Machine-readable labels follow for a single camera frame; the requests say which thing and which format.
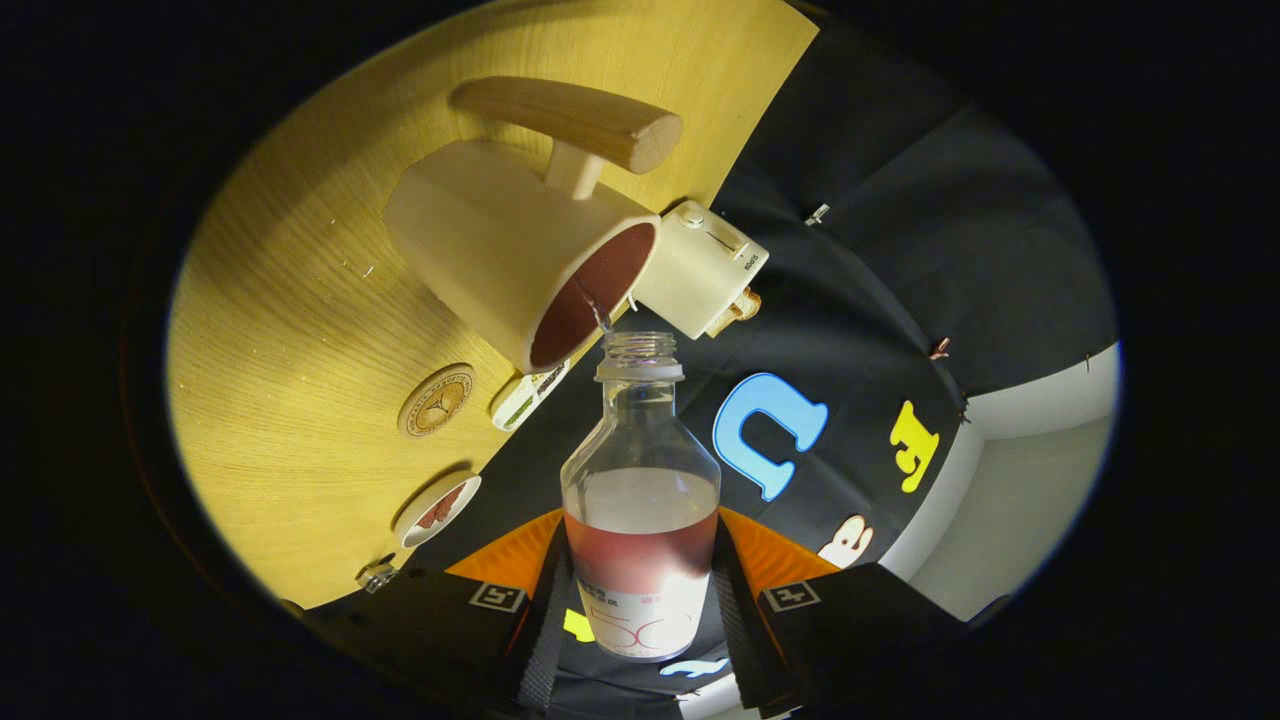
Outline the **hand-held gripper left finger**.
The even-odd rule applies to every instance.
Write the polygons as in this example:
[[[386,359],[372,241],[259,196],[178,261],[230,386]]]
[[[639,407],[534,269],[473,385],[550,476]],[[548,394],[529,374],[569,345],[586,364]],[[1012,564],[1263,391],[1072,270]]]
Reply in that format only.
[[[465,716],[543,716],[573,566],[561,510],[445,570],[394,568],[371,589],[301,612],[328,644]]]

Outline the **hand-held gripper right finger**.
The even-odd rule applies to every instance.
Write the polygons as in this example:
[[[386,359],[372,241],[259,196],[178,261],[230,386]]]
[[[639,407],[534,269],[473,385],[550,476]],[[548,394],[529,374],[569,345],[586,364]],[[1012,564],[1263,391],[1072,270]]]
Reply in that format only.
[[[878,564],[840,569],[727,507],[716,512],[712,585],[746,708],[831,716],[902,694],[910,674],[1001,607],[956,618]]]

